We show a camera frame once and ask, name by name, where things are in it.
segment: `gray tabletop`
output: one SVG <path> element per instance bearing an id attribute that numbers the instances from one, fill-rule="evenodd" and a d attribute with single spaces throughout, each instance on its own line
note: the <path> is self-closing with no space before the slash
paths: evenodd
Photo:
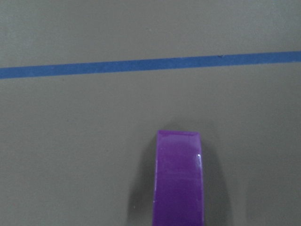
<path id="1" fill-rule="evenodd" d="M 301 49 L 301 1 L 0 3 L 0 67 Z M 202 136 L 207 226 L 301 223 L 301 64 L 0 80 L 0 225 L 150 226 L 159 129 Z"/>

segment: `gray surface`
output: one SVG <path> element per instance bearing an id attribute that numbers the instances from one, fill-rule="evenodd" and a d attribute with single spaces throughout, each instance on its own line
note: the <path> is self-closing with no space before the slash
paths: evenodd
<path id="1" fill-rule="evenodd" d="M 301 49 L 301 2 L 2 1 L 1 66 Z M 0 80 L 0 225 L 151 225 L 158 129 L 202 135 L 207 226 L 301 223 L 301 64 Z"/>

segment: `purple rectangular object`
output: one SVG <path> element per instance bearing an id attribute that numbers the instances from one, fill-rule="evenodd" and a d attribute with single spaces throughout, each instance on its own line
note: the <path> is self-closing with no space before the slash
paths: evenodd
<path id="1" fill-rule="evenodd" d="M 153 226 L 204 226 L 201 142 L 197 132 L 159 130 Z"/>

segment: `block's top edge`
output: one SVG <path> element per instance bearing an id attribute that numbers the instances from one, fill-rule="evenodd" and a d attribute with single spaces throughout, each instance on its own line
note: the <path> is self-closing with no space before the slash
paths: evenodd
<path id="1" fill-rule="evenodd" d="M 198 132 L 194 132 L 194 131 L 177 131 L 177 130 L 159 130 L 158 134 L 162 134 L 162 135 L 168 135 L 168 134 L 176 134 L 176 135 L 187 135 L 187 136 L 194 136 L 194 135 L 198 135 Z"/>

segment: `blue line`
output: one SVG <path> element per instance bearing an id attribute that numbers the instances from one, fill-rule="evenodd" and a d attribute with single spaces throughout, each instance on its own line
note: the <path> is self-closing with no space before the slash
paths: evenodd
<path id="1" fill-rule="evenodd" d="M 0 68 L 0 79 L 301 62 L 301 51 Z"/>

